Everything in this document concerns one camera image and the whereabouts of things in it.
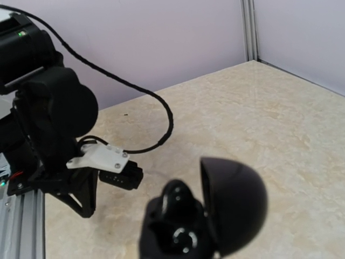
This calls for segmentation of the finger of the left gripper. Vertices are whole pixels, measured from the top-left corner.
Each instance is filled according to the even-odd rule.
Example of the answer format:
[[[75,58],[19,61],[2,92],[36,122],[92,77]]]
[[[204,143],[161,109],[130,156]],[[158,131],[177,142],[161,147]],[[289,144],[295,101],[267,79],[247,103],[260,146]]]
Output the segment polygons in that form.
[[[74,169],[53,196],[82,218],[90,218],[96,208],[97,183],[96,169]]]

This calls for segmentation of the black round charging case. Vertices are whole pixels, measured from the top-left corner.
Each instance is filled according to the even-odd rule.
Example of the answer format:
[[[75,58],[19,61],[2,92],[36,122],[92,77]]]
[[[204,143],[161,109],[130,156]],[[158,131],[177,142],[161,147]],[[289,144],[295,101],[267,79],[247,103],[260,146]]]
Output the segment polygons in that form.
[[[252,167],[234,160],[202,157],[203,200],[191,213],[161,215],[161,194],[146,207],[139,258],[213,258],[249,244],[263,227],[268,195]]]

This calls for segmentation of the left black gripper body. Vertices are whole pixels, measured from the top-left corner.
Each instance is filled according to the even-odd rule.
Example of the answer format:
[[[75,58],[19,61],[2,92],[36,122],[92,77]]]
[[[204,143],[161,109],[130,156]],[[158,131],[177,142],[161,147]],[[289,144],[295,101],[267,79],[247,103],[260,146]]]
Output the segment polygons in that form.
[[[40,162],[9,161],[8,196],[20,196],[32,190],[54,195],[82,197],[92,194],[97,185],[98,170],[93,168],[46,171]]]

